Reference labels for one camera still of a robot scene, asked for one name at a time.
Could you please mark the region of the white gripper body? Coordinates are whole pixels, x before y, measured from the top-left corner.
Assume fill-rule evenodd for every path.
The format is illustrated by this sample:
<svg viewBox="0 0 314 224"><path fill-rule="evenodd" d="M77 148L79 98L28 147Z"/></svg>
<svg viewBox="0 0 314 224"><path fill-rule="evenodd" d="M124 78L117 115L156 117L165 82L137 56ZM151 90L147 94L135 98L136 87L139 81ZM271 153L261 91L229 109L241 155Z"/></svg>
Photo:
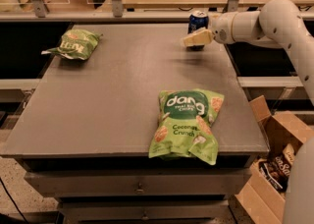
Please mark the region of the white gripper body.
<svg viewBox="0 0 314 224"><path fill-rule="evenodd" d="M232 44L235 42L233 38L233 22L236 12L223 13L212 17L211 28L214 33L214 39L218 43Z"/></svg>

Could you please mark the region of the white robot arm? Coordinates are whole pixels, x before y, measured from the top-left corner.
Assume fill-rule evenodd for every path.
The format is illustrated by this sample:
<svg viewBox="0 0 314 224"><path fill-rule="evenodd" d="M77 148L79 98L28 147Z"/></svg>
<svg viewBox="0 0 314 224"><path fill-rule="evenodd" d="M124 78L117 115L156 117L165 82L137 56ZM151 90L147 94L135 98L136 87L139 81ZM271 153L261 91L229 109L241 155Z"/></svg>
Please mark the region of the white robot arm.
<svg viewBox="0 0 314 224"><path fill-rule="evenodd" d="M183 45L199 46L213 41L284 49L314 103L314 37L291 1L271 0L259 11L213 16L209 28L187 35ZM314 138L301 146L292 165L283 224L314 224Z"/></svg>

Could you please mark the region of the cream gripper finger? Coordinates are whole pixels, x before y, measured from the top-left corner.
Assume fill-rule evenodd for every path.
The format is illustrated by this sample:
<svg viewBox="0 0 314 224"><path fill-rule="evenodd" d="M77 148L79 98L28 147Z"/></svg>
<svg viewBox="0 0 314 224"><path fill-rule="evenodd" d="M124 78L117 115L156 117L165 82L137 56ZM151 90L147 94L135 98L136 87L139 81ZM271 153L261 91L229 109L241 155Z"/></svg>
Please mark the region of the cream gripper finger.
<svg viewBox="0 0 314 224"><path fill-rule="evenodd" d="M210 44L213 40L213 33L208 28L199 28L198 30L189 33L182 39L185 47L202 46Z"/></svg>

